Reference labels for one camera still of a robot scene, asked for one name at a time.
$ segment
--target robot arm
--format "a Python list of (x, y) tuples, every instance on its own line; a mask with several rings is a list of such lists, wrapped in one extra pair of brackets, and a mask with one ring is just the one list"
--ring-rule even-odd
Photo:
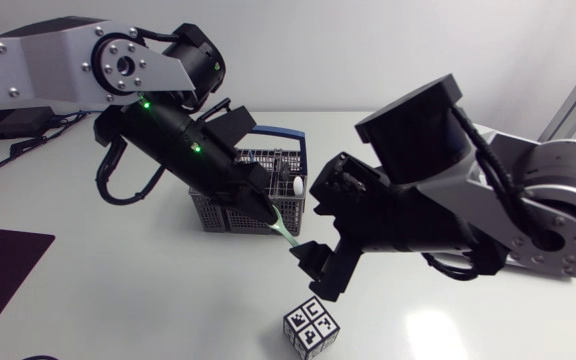
[[(170, 42), (158, 54), (145, 39)], [(273, 224), (277, 215), (265, 194), (269, 174), (259, 164), (236, 162), (235, 144), (255, 121), (222, 101), (192, 119), (222, 84), (226, 67), (214, 44), (195, 25), (171, 35), (114, 21), (66, 17), (0, 35), (0, 106), (39, 99), (110, 105), (95, 122), (95, 136), (110, 146), (97, 173), (106, 201), (126, 205), (152, 190), (169, 170), (226, 208)], [(215, 120), (218, 110), (229, 112)], [(129, 140), (161, 164), (140, 193), (115, 199), (106, 182)]]
[[(576, 277), (576, 141), (484, 140), (455, 106), (460, 97), (447, 76), (395, 101), (356, 126), (382, 167), (342, 153), (323, 169), (315, 211), (335, 216), (340, 241), (335, 251), (316, 242), (291, 250), (320, 297), (335, 301), (368, 252), (422, 252), (457, 280), (494, 275), (507, 255)], [(431, 254), (446, 251), (472, 268)]]
[[(194, 91), (180, 59), (145, 46), (148, 34), (80, 17), (1, 34), (0, 105), (29, 99), (126, 105), (139, 99), (138, 91)], [(216, 49), (215, 55), (222, 63)], [(223, 79), (223, 64), (218, 72)]]

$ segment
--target gray plastic basket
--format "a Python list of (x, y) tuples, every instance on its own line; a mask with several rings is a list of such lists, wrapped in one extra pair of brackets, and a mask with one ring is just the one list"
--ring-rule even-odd
[[(308, 180), (304, 135), (302, 132), (282, 128), (256, 127), (256, 129), (261, 130), (252, 131), (251, 133), (286, 136), (300, 140), (300, 151), (240, 149), (236, 159), (238, 162), (245, 163), (258, 162), (270, 173), (270, 185), (266, 188), (268, 197), (279, 209), (286, 229), (292, 235), (297, 236), (301, 229), (301, 216), (306, 202), (305, 190)], [(290, 174), (288, 180), (280, 179), (279, 169), (277, 168), (280, 163), (289, 165)], [(301, 177), (304, 182), (304, 193), (301, 195), (295, 195), (293, 191), (292, 184), (296, 176)], [(201, 195), (192, 188), (189, 194), (195, 203), (201, 225), (207, 232), (272, 233), (268, 225), (263, 222), (240, 214), (237, 211), (223, 209), (214, 204), (210, 198)]]

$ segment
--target white wall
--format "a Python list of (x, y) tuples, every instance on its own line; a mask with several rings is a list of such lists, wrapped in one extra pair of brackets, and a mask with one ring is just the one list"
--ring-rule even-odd
[(576, 83), (576, 0), (0, 0), (0, 32), (65, 15), (198, 24), (252, 110), (372, 111), (452, 72), (476, 122), (536, 138)]

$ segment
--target white table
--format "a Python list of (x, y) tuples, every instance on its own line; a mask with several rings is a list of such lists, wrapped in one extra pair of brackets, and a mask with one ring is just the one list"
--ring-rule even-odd
[[(311, 182), (342, 150), (377, 165), (353, 127), (365, 115), (254, 114), (306, 132)], [(0, 169), (0, 228), (56, 236), (0, 316), (0, 359), (297, 359), (282, 316), (311, 293), (288, 243), (204, 233), (170, 173), (145, 201), (106, 204), (92, 124)], [(112, 193), (131, 195), (156, 168), (129, 146)], [(314, 198), (306, 205), (299, 240), (334, 245), (332, 219), (313, 213)], [(341, 333), (321, 360), (576, 359), (576, 279), (502, 272), (461, 283), (417, 254), (369, 254), (325, 306)]]

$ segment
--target basket handle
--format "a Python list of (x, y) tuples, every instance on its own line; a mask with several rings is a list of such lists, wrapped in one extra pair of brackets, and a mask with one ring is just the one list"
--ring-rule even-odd
[(303, 131), (286, 129), (277, 126), (256, 125), (252, 130), (250, 130), (250, 134), (279, 136), (288, 139), (299, 140), (299, 149), (300, 149), (299, 162), (301, 164), (301, 173), (303, 175), (308, 175), (308, 163), (306, 156), (306, 134)]

